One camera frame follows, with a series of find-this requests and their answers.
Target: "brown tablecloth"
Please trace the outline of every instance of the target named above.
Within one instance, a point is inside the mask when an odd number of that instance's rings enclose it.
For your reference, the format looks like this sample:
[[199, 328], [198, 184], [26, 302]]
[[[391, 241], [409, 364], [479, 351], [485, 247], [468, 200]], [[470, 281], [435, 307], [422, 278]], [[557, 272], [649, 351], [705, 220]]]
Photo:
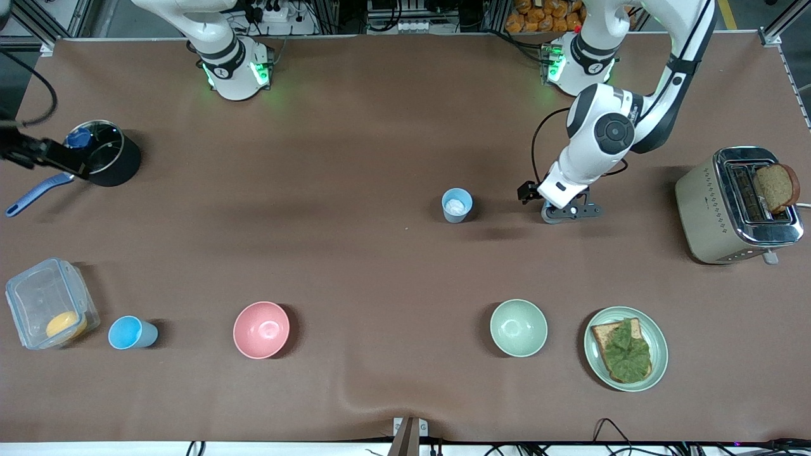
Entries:
[[[612, 83], [653, 91], [668, 46], [628, 37]], [[68, 260], [102, 321], [68, 348], [28, 351], [0, 310], [3, 441], [356, 439], [401, 415], [466, 441], [589, 440], [603, 416], [634, 440], [811, 432], [811, 243], [777, 267], [698, 265], [674, 200], [680, 176], [739, 144], [811, 182], [809, 131], [756, 35], [714, 37], [669, 142], [593, 186], [604, 217], [557, 226], [516, 188], [539, 120], [572, 99], [497, 38], [291, 40], [273, 89], [243, 102], [210, 92], [195, 60], [180, 41], [63, 41], [37, 64], [60, 109], [29, 134], [106, 118], [144, 165], [121, 187], [73, 183], [0, 220], [0, 279]], [[21, 118], [47, 99], [32, 82]], [[542, 172], [565, 145], [558, 116], [539, 136]], [[0, 168], [4, 204], [53, 173]], [[476, 208], [457, 226], [439, 203], [456, 186]], [[528, 359], [489, 341], [510, 298], [550, 325]], [[258, 300], [294, 323], [277, 359], [232, 341]], [[582, 357], [584, 324], [613, 305], [667, 337], [667, 373], [644, 393], [602, 385]], [[157, 348], [108, 345], [127, 314], [158, 320]]]

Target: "pink bowl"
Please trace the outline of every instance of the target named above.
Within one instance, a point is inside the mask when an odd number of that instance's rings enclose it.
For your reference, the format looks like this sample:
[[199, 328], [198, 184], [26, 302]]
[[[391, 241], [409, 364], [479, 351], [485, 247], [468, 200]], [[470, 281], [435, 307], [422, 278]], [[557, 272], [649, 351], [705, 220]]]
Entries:
[[290, 320], [278, 304], [253, 303], [239, 313], [234, 322], [234, 343], [251, 359], [275, 355], [290, 336]]

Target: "blue cup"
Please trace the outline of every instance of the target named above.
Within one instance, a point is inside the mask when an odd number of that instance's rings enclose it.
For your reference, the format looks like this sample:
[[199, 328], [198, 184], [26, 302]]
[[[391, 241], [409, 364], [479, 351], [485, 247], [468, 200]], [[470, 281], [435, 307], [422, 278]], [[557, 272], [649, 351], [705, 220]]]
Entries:
[[110, 326], [107, 340], [118, 350], [144, 348], [157, 340], [157, 328], [137, 316], [122, 316]]
[[[465, 208], [463, 209], [464, 212], [460, 213], [450, 213], [446, 206], [450, 200], [456, 200], [462, 203]], [[470, 213], [470, 210], [473, 208], [473, 196], [470, 196], [470, 193], [463, 188], [452, 188], [445, 192], [442, 195], [442, 213], [445, 214], [445, 220], [451, 223], [459, 223], [462, 220], [465, 220], [467, 214]]]

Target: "toaster slot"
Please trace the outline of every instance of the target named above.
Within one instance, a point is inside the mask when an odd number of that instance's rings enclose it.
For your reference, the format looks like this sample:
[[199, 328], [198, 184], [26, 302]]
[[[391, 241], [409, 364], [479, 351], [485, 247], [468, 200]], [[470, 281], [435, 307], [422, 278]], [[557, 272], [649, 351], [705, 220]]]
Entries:
[[738, 197], [738, 204], [742, 209], [744, 221], [747, 223], [785, 223], [791, 221], [791, 216], [787, 210], [773, 214], [766, 207], [766, 202], [758, 196], [755, 181], [755, 173], [760, 168], [769, 166], [770, 163], [747, 163], [731, 164], [730, 174], [735, 183], [735, 191]]

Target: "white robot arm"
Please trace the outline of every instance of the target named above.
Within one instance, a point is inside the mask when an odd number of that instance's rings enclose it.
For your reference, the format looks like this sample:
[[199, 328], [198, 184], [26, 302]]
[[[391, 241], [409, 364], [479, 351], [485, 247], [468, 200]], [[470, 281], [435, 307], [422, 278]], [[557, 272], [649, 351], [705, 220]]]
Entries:
[[250, 37], [237, 37], [219, 12], [236, 0], [132, 0], [175, 26], [195, 47], [208, 82], [228, 100], [245, 100], [270, 85], [272, 56]]
[[656, 91], [642, 96], [602, 84], [629, 30], [627, 0], [584, 0], [586, 21], [580, 33], [567, 33], [549, 80], [578, 94], [566, 121], [569, 146], [552, 164], [538, 192], [563, 209], [624, 155], [645, 153], [665, 143], [681, 102], [715, 26], [714, 0], [642, 0], [670, 33], [671, 55]]
[[11, 16], [11, 0], [0, 0], [0, 30], [6, 27], [6, 21]]

